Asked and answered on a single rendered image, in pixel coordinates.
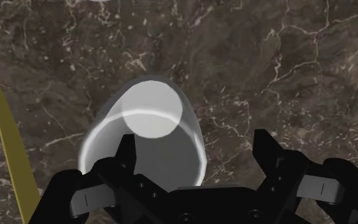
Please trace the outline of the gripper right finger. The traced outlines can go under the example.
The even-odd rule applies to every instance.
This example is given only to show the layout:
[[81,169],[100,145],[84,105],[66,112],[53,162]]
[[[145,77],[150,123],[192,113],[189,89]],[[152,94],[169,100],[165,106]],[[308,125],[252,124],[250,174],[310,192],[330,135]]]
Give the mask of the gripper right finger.
[[255,130],[252,155],[266,175],[257,189],[266,224],[310,224],[296,216],[302,199],[315,200],[334,224],[358,224],[358,168],[350,161],[327,158],[317,164],[283,149],[265,129]]

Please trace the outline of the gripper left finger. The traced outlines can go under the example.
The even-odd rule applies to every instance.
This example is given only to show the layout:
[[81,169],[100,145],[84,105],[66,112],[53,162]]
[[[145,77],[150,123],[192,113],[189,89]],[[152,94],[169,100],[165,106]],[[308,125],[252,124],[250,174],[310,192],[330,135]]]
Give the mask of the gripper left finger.
[[94,186],[106,186],[113,204],[104,210],[117,224],[178,224],[176,205],[168,192],[142,174],[134,173],[135,138],[122,137],[114,157],[98,160],[87,174],[69,169],[50,180],[29,224],[86,224],[89,212],[75,214],[75,193]]

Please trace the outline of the clear drinking glass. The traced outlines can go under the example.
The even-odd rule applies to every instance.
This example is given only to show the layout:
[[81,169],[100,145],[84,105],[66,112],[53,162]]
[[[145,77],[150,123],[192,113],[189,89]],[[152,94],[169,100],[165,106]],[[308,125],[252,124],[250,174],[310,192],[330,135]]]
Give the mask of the clear drinking glass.
[[135,78],[101,107],[82,141],[78,170],[116,155],[123,135],[134,134],[136,174],[165,191],[199,186],[206,172],[206,151],[199,121],[187,96],[163,76]]

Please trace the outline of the yellow pointed blade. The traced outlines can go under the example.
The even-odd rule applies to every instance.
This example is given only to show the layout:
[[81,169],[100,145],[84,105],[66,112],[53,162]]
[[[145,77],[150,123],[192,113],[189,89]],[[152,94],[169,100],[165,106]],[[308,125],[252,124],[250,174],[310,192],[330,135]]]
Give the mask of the yellow pointed blade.
[[0,138],[23,224],[29,224],[40,195],[17,123],[0,87]]

